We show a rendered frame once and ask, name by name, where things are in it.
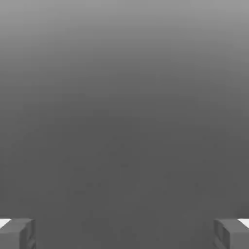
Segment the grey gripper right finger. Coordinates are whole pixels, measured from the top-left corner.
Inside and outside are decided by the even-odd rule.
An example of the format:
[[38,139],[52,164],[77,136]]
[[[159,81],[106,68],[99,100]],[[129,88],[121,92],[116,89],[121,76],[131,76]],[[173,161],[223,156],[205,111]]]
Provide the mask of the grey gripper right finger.
[[215,219],[214,249],[249,249],[249,218]]

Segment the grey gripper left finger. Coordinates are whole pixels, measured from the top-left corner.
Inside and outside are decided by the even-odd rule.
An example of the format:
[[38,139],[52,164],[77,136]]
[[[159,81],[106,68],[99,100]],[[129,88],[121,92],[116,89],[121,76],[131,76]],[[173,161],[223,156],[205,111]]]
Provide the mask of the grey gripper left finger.
[[36,220],[0,218],[0,249],[36,249]]

